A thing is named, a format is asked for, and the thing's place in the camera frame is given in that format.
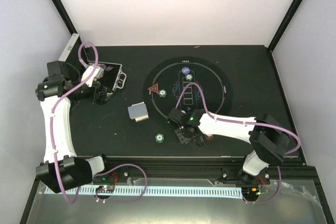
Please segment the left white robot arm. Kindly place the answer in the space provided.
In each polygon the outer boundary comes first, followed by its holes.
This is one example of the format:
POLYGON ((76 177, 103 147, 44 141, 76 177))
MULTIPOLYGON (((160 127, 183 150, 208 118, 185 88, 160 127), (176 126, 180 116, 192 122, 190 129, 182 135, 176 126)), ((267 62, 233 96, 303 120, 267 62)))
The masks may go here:
POLYGON ((46 149, 44 162, 36 167, 36 176, 54 193, 92 182, 94 175, 102 182, 113 174, 104 154, 79 158, 71 139, 70 108, 73 101, 91 96, 94 83, 104 69, 90 65, 84 73, 64 61, 47 63, 48 77, 36 89, 45 119, 46 149))

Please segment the green poker chip stack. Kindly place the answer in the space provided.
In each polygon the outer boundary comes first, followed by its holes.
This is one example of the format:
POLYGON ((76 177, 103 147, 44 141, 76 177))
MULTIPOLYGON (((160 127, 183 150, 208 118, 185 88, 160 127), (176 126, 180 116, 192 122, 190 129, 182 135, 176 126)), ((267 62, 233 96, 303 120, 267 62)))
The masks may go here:
POLYGON ((162 143, 164 141, 164 135, 161 134, 161 133, 158 133, 156 136, 155 136, 155 141, 157 143, 162 143))

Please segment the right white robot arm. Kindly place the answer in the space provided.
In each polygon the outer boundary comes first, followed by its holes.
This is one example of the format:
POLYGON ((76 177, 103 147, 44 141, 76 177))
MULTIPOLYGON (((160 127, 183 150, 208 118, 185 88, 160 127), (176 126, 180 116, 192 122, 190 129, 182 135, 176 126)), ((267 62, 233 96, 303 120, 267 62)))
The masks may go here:
POLYGON ((240 140, 252 146, 253 151, 244 157, 237 180, 243 184, 253 183, 260 172, 268 166, 280 166, 286 154, 289 134, 278 125, 268 124, 275 120, 265 115, 260 120, 256 117, 235 118, 196 109, 186 114, 173 108, 167 121, 176 127, 174 130, 181 144, 194 141, 204 143, 204 137, 224 136, 240 140))

